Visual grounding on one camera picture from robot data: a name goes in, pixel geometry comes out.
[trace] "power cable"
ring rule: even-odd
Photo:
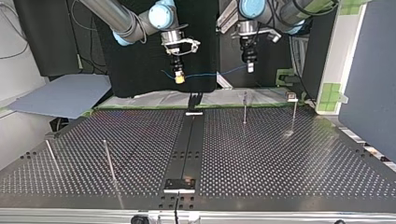
[[[324,15],[327,15],[327,14],[333,12],[338,7],[338,5],[339,5],[338,0],[332,0],[332,1],[334,2],[334,5],[332,6],[332,8],[330,8],[330,9],[328,9],[326,11],[323,11],[323,12],[310,12],[310,11],[307,11],[307,10],[305,10],[303,7],[301,7],[297,3],[297,0],[292,0],[292,3],[294,4],[294,6],[299,11],[303,12],[305,15],[308,15],[308,16],[324,16]]]
[[[7,4],[4,3],[4,2],[0,2],[0,7],[5,7],[5,8],[7,8],[8,10],[10,10],[10,11],[14,14],[14,16],[15,16],[16,18],[18,18],[17,12],[16,12],[15,9],[12,8],[11,6],[7,5]],[[24,36],[23,30],[20,30],[20,31],[19,31],[19,30],[17,29],[17,27],[12,23],[12,21],[9,19],[9,17],[6,15],[6,13],[5,13],[3,10],[0,9],[0,12],[1,12],[1,14],[3,15],[3,17],[7,20],[7,22],[9,23],[9,25],[12,27],[12,29],[14,29],[15,32],[26,42],[26,45],[25,45],[25,47],[23,48],[23,50],[21,50],[21,51],[18,52],[18,53],[12,54],[12,55],[8,55],[8,56],[5,56],[5,57],[0,57],[0,60],[15,58],[15,57],[17,57],[17,56],[22,55],[22,54],[28,49],[29,43],[27,42],[26,37]]]
[[[290,37],[290,40],[291,40],[291,42],[290,42],[291,58],[293,59],[294,64],[295,64],[295,67],[296,67],[296,75],[297,75],[297,77],[300,79],[301,85],[303,86],[304,91],[306,92],[306,95],[309,97],[309,99],[312,101],[312,103],[315,105],[315,107],[317,107],[317,103],[315,102],[316,99],[314,99],[314,98],[309,94],[308,90],[307,90],[306,87],[305,87],[305,84],[303,83],[303,78],[302,78],[302,76],[300,75],[300,72],[299,72],[298,69],[297,69],[297,61],[296,61],[295,54],[294,54],[294,45],[292,44],[292,39],[293,39],[293,37],[291,36],[291,37]]]
[[[93,27],[93,14],[91,14],[91,28]],[[90,58],[93,64],[95,64],[96,66],[100,66],[100,67],[106,67],[105,64],[99,64],[95,61],[95,59],[93,58],[93,36],[92,36],[92,30],[90,30]]]
[[[77,2],[77,0],[74,0],[73,3],[72,3],[72,6],[71,6],[71,8],[70,8],[70,14],[72,15],[73,21],[74,21],[79,27],[81,27],[81,28],[83,28],[83,29],[97,32],[96,29],[92,29],[92,28],[90,28],[90,27],[87,27],[87,26],[85,26],[85,25],[82,25],[81,23],[79,23],[79,22],[76,20],[76,17],[75,17],[75,15],[74,15],[74,8],[75,8],[75,5],[76,5],[76,2]]]
[[[242,66],[236,67],[234,69],[231,69],[230,71],[227,71],[227,72],[224,72],[224,73],[220,73],[219,75],[224,76],[224,75],[230,74],[230,73],[232,73],[234,71],[240,70],[240,69],[245,68],[245,67],[247,67],[247,66],[246,65],[242,65]],[[175,79],[174,77],[170,76],[166,71],[164,71],[164,70],[161,70],[161,71],[163,73],[165,73],[169,78]],[[202,74],[188,75],[188,76],[185,76],[185,78],[189,78],[189,77],[216,77],[217,75],[218,75],[217,73],[202,73]]]

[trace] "white wall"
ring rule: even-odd
[[[10,0],[0,1],[13,6]],[[2,10],[20,30],[18,19],[7,9],[2,7]],[[25,43],[0,12],[0,58],[20,52]],[[39,75],[30,49],[18,57],[0,60],[0,102],[44,84],[44,78]]]
[[[11,0],[0,0],[13,6]],[[7,9],[1,7],[14,25],[21,29],[19,21]],[[9,26],[0,12],[0,58],[20,52],[26,42]],[[30,115],[4,109],[4,106],[27,92],[45,84],[40,76],[30,49],[22,55],[0,60],[0,169],[31,150],[50,132],[51,117]]]
[[[335,21],[332,41],[319,89],[319,103],[324,83],[340,83],[340,93],[344,94],[345,92],[365,10],[366,5],[363,5],[359,14],[340,15]],[[341,103],[338,103],[334,112],[318,111],[318,109],[317,112],[320,115],[338,115],[340,107]]]

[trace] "metal clamp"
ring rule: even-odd
[[[258,23],[256,21],[240,21],[237,25],[238,29],[235,33],[231,34],[232,38],[250,35],[268,34],[268,37],[276,43],[282,35],[276,30],[268,27],[261,28],[259,31]]]

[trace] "vertical metal pin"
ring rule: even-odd
[[[247,123],[247,106],[245,105],[245,112],[244,112],[244,124]]]
[[[293,110],[293,122],[294,122],[294,120],[295,120],[295,118],[296,118],[296,112],[297,112],[297,103],[298,103],[298,102],[295,102],[295,103],[294,103],[294,110]]]
[[[53,151],[52,151],[52,147],[50,145],[50,141],[46,140],[46,144],[47,144],[47,148],[49,149],[50,156],[52,157],[53,160],[56,160],[55,155],[53,154]]]
[[[113,180],[117,181],[116,174],[114,173],[114,169],[113,169],[113,162],[111,161],[111,157],[110,157],[110,151],[108,150],[108,146],[107,146],[107,140],[103,140],[103,146],[106,151],[108,166],[110,167],[111,175],[113,176]]]
[[[247,123],[247,113],[248,113],[248,93],[245,91],[245,95],[244,95],[244,124]]]

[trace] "metal bracket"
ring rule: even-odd
[[[195,193],[194,179],[167,179],[164,193]]]
[[[217,21],[217,32],[227,33],[231,27],[238,21],[238,3],[232,0],[230,4],[221,13]]]
[[[277,43],[277,41],[279,41],[279,39],[282,37],[280,33],[278,33],[276,30],[271,28],[261,28],[259,32],[252,31],[252,32],[243,33],[240,31],[236,31],[235,33],[231,34],[231,37],[238,38],[241,36],[262,35],[262,34],[268,34],[269,39],[271,39],[272,42],[274,43]]]
[[[189,107],[187,109],[186,116],[196,116],[196,115],[203,115],[204,114],[204,112],[202,112],[201,110],[195,108],[196,106],[198,106],[201,103],[203,96],[204,96],[204,94],[201,93],[201,92],[192,93],[190,95]]]

